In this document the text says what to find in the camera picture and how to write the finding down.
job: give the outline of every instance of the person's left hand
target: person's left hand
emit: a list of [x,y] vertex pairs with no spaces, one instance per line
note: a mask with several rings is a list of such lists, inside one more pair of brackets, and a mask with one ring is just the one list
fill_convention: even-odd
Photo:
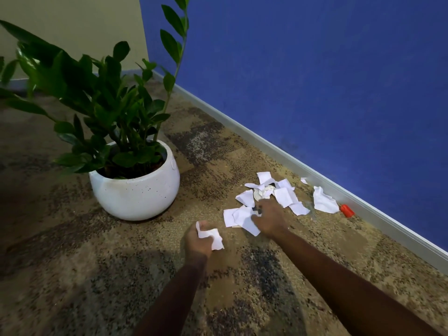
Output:
[[[206,220],[199,221],[201,230],[208,230]],[[202,266],[211,255],[211,244],[213,237],[199,238],[196,223],[193,223],[185,233],[185,264]]]

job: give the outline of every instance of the forearm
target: forearm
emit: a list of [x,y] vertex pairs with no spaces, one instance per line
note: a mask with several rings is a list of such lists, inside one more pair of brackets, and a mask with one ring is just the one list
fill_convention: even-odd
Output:
[[439,335],[404,306],[286,229],[273,240],[352,335]]
[[187,262],[155,300],[134,335],[180,335],[206,263],[205,256]]

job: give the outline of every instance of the hand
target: hand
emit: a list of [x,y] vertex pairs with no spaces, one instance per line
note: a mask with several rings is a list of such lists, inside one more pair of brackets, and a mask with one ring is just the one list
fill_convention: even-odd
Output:
[[[199,221],[201,230],[208,230],[206,220]],[[196,223],[193,223],[185,233],[185,264],[203,266],[211,255],[213,237],[199,238]]]
[[268,238],[273,238],[277,231],[288,230],[283,219],[281,206],[269,199],[261,199],[258,207],[262,211],[261,217],[252,215],[251,219],[258,229]]

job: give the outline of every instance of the blue wall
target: blue wall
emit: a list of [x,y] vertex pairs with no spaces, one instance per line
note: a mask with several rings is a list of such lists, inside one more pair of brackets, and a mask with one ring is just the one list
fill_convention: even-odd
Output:
[[[140,0],[150,59],[160,4]],[[177,83],[448,250],[448,0],[191,0]]]

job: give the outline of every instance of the beige wall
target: beige wall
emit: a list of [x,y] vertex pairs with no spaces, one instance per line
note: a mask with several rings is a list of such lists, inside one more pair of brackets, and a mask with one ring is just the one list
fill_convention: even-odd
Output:
[[[112,55],[127,41],[131,51],[123,70],[148,58],[139,0],[0,0],[0,19],[11,22],[66,50],[79,59]],[[15,57],[16,39],[0,26],[0,56]],[[25,74],[18,68],[14,78]]]

